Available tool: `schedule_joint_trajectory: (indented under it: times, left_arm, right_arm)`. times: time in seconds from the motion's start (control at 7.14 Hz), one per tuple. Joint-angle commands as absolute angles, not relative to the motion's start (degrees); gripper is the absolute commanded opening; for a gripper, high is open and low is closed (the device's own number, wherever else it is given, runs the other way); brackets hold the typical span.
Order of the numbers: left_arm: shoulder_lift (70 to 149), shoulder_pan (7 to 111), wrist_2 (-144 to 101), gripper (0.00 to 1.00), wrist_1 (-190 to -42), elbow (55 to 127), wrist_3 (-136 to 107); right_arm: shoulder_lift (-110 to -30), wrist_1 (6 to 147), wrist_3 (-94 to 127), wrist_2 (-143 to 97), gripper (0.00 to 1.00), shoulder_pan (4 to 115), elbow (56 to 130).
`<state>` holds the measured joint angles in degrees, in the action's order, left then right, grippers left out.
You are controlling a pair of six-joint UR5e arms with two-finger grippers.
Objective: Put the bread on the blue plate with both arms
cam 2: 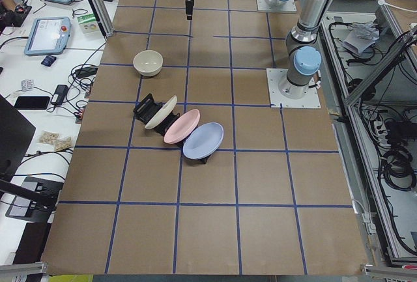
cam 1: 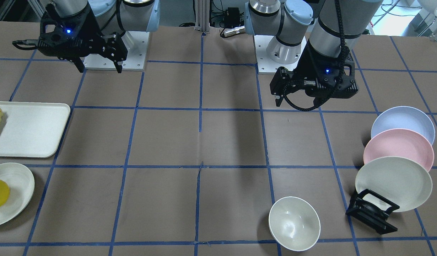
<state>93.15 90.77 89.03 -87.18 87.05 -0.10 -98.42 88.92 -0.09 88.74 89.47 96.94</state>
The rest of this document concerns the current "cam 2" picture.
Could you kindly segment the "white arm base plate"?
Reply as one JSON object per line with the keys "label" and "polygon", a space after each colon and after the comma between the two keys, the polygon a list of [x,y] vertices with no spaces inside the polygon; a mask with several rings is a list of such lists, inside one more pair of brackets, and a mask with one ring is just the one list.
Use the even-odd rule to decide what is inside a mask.
{"label": "white arm base plate", "polygon": [[320,109],[320,100],[313,78],[308,85],[298,87],[287,79],[286,68],[267,68],[270,106],[275,108]]}

